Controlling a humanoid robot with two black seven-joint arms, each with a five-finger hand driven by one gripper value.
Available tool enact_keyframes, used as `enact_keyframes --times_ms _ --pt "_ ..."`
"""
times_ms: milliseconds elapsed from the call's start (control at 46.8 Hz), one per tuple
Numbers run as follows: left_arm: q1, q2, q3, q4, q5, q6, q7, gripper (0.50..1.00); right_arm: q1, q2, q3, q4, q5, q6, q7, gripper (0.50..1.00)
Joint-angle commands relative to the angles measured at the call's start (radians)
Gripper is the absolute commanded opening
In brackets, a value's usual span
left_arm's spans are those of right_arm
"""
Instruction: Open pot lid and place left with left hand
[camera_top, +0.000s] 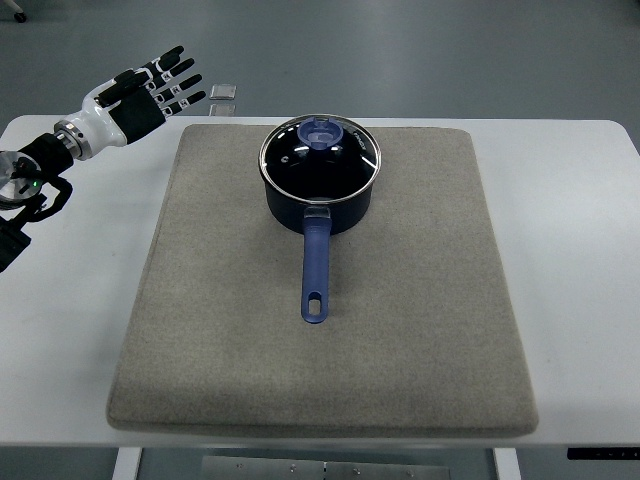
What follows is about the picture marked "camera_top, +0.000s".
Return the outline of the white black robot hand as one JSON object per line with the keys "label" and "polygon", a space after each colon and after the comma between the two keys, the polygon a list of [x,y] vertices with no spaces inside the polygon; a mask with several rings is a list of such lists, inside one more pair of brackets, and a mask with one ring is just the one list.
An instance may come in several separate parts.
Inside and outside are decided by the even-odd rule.
{"label": "white black robot hand", "polygon": [[199,74],[190,75],[192,58],[176,46],[136,69],[128,69],[84,97],[81,109],[54,126],[76,159],[89,159],[107,147],[132,144],[166,120],[206,97],[195,88]]}

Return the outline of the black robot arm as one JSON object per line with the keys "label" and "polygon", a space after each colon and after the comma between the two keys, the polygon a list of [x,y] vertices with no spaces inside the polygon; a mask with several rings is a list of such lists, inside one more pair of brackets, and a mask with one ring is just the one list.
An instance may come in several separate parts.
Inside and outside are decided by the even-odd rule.
{"label": "black robot arm", "polygon": [[37,137],[17,151],[1,152],[1,269],[6,270],[31,244],[23,228],[59,213],[73,193],[62,174],[75,161],[92,156],[88,137],[69,122]]}

